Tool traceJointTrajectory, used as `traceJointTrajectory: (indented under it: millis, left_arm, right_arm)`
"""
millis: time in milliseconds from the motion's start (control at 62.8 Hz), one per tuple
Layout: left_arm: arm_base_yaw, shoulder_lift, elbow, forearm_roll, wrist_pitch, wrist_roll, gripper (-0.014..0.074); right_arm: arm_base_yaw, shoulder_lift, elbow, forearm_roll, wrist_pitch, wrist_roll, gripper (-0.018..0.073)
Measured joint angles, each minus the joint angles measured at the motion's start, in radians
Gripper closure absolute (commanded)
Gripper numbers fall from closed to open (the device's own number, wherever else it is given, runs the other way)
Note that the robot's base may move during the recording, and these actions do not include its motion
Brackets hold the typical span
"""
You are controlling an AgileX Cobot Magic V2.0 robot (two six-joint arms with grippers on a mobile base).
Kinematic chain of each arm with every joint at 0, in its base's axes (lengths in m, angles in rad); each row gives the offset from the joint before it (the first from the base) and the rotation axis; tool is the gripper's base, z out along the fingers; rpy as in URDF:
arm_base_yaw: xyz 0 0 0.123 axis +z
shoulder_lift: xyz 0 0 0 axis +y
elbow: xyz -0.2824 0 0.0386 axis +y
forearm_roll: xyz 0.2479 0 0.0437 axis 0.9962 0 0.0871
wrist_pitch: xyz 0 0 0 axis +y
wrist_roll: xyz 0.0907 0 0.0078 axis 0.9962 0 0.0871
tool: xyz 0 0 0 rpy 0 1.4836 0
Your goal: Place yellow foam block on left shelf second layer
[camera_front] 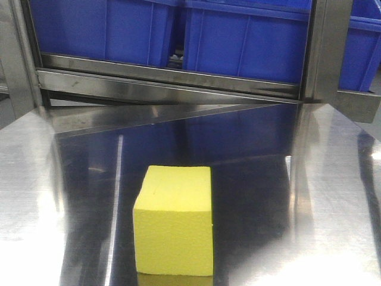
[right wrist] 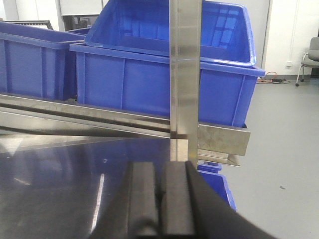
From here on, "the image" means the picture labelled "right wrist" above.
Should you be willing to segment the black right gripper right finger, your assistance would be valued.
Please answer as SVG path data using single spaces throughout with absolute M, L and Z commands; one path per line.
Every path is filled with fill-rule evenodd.
M 227 205 L 189 161 L 168 162 L 161 186 L 165 239 L 272 238 Z

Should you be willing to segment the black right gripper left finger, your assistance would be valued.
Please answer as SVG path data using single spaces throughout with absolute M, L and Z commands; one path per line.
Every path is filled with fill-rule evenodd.
M 129 162 L 92 239 L 157 239 L 156 174 L 152 162 Z

